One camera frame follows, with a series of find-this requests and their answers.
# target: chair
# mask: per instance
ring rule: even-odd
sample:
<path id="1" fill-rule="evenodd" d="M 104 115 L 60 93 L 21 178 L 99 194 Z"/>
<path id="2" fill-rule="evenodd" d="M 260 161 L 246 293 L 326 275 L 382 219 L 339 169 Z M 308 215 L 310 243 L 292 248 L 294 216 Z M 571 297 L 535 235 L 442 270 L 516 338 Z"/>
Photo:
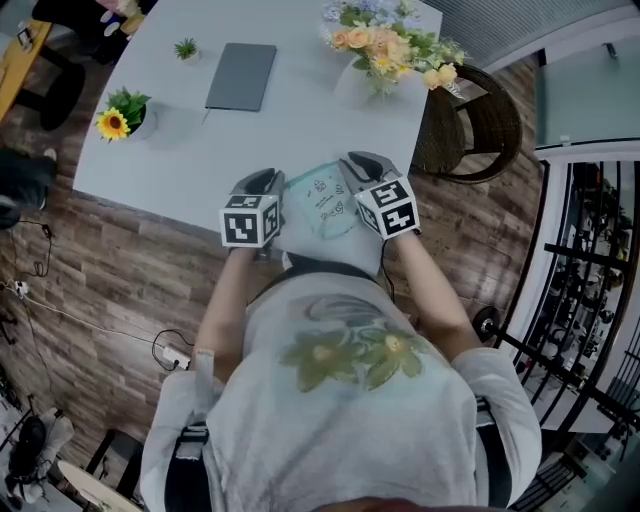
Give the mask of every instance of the chair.
<path id="1" fill-rule="evenodd" d="M 484 71 L 456 66 L 458 76 L 486 94 L 456 105 L 455 97 L 438 88 L 429 93 L 411 169 L 455 183 L 476 184 L 496 178 L 514 162 L 522 145 L 520 114 L 509 93 Z M 473 148 L 465 149 L 462 119 L 466 111 L 473 130 Z M 473 174 L 453 174 L 466 155 L 498 153 L 486 169 Z"/>
<path id="2" fill-rule="evenodd" d="M 87 473 L 93 475 L 96 472 L 109 448 L 127 461 L 127 466 L 116 487 L 116 492 L 125 498 L 131 499 L 140 478 L 144 445 L 129 434 L 117 429 L 109 429 L 102 443 L 100 443 L 93 457 L 91 457 L 91 461 L 87 466 Z"/>

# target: light blue cloth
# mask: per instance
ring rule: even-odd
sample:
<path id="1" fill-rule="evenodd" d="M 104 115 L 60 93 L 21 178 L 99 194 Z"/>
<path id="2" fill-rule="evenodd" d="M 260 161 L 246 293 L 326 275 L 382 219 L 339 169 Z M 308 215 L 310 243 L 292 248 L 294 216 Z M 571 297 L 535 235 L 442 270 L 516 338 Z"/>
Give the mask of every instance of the light blue cloth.
<path id="1" fill-rule="evenodd" d="M 324 240 L 337 238 L 358 221 L 357 204 L 338 162 L 316 167 L 286 184 L 311 231 Z"/>

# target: white t-shirt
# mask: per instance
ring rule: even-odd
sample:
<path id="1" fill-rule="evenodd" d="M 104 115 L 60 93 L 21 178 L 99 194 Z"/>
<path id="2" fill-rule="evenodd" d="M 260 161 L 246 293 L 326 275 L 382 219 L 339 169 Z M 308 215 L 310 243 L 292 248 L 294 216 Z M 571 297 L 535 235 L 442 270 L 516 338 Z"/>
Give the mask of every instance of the white t-shirt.
<path id="1" fill-rule="evenodd" d="M 540 428 L 511 362 L 467 351 L 449 364 L 366 279 L 308 274 L 247 310 L 244 359 L 216 402 L 204 447 L 213 510 L 309 512 L 365 496 L 487 505 L 476 396 L 498 425 L 515 501 L 533 479 Z M 169 376 L 145 445 L 141 490 L 164 510 L 195 372 Z"/>

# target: wooden floor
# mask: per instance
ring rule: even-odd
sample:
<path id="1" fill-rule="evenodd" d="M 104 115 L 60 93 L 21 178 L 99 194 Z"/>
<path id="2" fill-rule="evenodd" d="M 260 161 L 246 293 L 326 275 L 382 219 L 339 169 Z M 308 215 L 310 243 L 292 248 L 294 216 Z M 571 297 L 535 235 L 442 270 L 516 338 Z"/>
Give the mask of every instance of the wooden floor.
<path id="1" fill-rule="evenodd" d="M 85 90 L 61 128 L 42 132 L 35 114 L 19 106 L 0 125 L 7 146 L 33 155 L 54 147 L 59 154 L 58 177 L 46 209 L 24 217 L 47 222 L 54 234 L 49 274 L 27 277 L 30 295 L 107 329 L 150 340 L 162 329 L 177 328 L 193 341 L 224 252 L 210 232 L 72 191 L 84 134 L 110 73 L 109 67 L 85 64 Z M 516 99 L 524 121 L 523 150 L 513 169 L 476 186 L 411 177 L 419 198 L 422 241 L 470 314 L 485 304 L 506 310 L 529 246 L 541 187 L 540 166 L 533 156 L 534 70 L 531 59 L 497 75 Z M 31 88 L 42 90 L 53 72 L 48 63 L 40 63 L 29 80 Z M 473 169 L 478 162 L 466 165 Z M 24 277 L 33 271 L 34 261 L 44 261 L 46 255 L 47 242 L 38 226 L 19 224 L 12 233 L 17 271 L 9 232 L 2 232 L 3 280 Z M 390 246 L 387 266 L 398 304 L 412 312 L 395 258 Z M 254 291 L 278 271 L 276 264 L 261 267 Z M 0 362 L 21 396 L 34 394 L 39 410 L 55 404 L 73 421 L 76 435 L 63 449 L 65 458 L 86 464 L 109 427 L 144 439 L 167 375 L 151 357 L 148 343 L 100 332 L 34 304 L 25 308 L 9 292 L 0 294 L 0 309 L 18 319 L 17 327 L 9 329 L 17 343 L 8 347 L 0 341 Z M 188 353 L 177 337 L 169 342 Z"/>

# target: vase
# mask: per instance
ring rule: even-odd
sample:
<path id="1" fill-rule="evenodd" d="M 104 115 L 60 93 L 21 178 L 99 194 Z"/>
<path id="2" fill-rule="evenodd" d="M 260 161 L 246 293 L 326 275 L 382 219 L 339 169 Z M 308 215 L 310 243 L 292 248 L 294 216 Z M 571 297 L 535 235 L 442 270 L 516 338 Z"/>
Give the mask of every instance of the vase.
<path id="1" fill-rule="evenodd" d="M 197 64 L 198 62 L 200 62 L 200 50 L 196 50 L 196 53 L 190 55 L 182 62 L 184 62 L 187 66 L 193 66 L 194 64 Z"/>
<path id="2" fill-rule="evenodd" d="M 158 128 L 158 115 L 152 105 L 147 103 L 142 107 L 141 116 L 142 122 L 131 129 L 127 140 L 137 141 L 148 139 Z"/>
<path id="3" fill-rule="evenodd" d="M 356 56 L 349 62 L 333 91 L 338 103 L 347 108 L 362 108 L 374 94 L 367 72 L 353 67 L 354 62 L 360 59 Z"/>

